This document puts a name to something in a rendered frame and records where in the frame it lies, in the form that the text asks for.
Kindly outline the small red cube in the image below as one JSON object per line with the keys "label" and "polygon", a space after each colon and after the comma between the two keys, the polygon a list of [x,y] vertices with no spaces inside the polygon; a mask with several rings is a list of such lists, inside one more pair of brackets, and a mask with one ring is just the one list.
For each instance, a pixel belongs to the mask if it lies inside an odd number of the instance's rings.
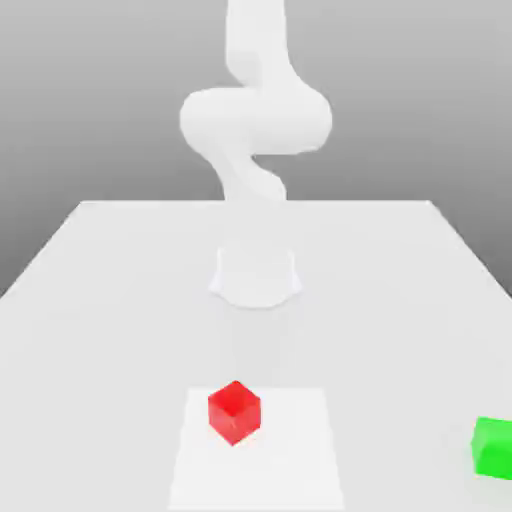
{"label": "small red cube", "polygon": [[231,446],[261,426],[261,399],[239,381],[208,396],[210,426]]}

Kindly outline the small green cube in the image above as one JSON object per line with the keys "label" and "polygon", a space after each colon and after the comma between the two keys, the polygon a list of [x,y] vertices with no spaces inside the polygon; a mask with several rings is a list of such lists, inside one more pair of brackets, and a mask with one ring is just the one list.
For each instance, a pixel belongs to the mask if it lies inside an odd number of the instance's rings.
{"label": "small green cube", "polygon": [[512,421],[478,417],[471,451],[476,474],[512,480]]}

